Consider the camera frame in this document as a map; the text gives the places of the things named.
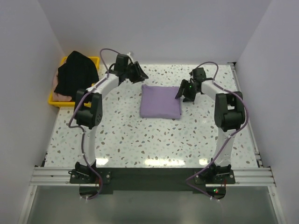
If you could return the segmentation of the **purple t shirt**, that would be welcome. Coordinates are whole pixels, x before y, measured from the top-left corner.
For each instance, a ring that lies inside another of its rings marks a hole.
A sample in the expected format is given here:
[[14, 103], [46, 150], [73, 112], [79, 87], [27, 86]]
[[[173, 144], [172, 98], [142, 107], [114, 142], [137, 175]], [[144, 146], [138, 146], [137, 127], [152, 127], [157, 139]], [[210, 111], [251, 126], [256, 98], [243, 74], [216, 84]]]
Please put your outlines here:
[[140, 117], [180, 119], [181, 101], [175, 98], [178, 86], [150, 86], [142, 85], [142, 99]]

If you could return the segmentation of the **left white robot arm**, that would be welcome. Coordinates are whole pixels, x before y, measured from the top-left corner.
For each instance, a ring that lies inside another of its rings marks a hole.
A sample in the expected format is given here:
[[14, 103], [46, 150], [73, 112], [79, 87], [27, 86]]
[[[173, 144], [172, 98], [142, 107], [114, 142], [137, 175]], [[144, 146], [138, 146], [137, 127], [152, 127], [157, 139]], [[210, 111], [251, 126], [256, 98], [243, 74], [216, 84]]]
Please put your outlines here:
[[138, 61], [134, 61], [130, 55], [118, 54], [102, 79], [85, 90], [77, 91], [74, 113], [68, 127], [81, 129], [82, 139], [80, 159], [75, 168], [69, 171], [70, 183], [103, 183], [96, 170], [95, 156], [97, 127], [103, 118], [102, 100], [125, 80], [135, 84], [148, 78]]

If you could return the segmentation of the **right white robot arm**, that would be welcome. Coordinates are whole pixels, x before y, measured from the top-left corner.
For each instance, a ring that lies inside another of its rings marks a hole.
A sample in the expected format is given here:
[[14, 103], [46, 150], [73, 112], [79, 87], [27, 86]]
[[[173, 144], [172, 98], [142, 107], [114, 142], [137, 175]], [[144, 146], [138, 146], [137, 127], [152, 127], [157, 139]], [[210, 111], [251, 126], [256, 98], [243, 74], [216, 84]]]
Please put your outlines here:
[[242, 93], [219, 86], [215, 77], [207, 78], [205, 70], [198, 66], [190, 72], [189, 80], [182, 80], [175, 96], [176, 99], [184, 97], [183, 102], [193, 102], [200, 93], [214, 100], [214, 122], [218, 127], [216, 151], [210, 163], [192, 176], [204, 183], [234, 179], [231, 153], [235, 136], [249, 120]]

